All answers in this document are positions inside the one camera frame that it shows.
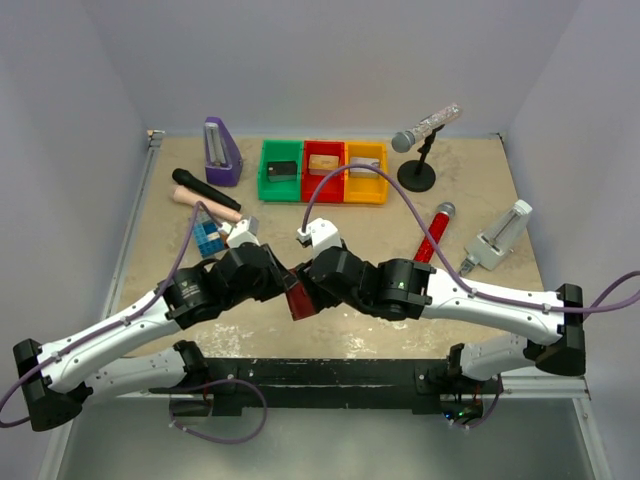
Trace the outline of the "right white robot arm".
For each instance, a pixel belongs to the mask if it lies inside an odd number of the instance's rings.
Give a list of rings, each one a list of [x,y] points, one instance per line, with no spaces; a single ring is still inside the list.
[[[346,304],[388,321],[449,319],[503,331],[484,343],[453,346],[451,378],[486,381],[528,366],[566,377],[586,372],[583,293],[576,285],[528,292],[473,282],[463,290],[429,264],[396,258],[373,265],[338,247],[299,265],[295,274],[315,312]]]

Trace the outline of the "red leather card holder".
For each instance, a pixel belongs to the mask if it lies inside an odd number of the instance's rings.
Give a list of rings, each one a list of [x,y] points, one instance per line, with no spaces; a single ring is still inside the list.
[[[289,306],[289,311],[291,313],[291,317],[294,321],[306,319],[315,315],[304,315],[303,314],[303,292],[305,290],[316,290],[315,285],[313,284],[312,288],[304,288],[296,277],[296,285],[287,292],[286,298]]]

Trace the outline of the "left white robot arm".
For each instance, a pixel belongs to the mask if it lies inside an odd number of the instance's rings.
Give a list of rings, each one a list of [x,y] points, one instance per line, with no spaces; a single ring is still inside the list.
[[[192,342],[180,341],[164,354],[144,360],[130,352],[153,340],[214,320],[240,303],[270,300],[291,290],[295,274],[269,246],[245,243],[219,259],[178,268],[140,300],[106,320],[62,340],[41,344],[26,339],[13,348],[25,423],[33,431],[59,427],[78,416],[99,387],[113,391],[118,368],[137,390],[151,371],[154,389],[201,388],[210,373]]]

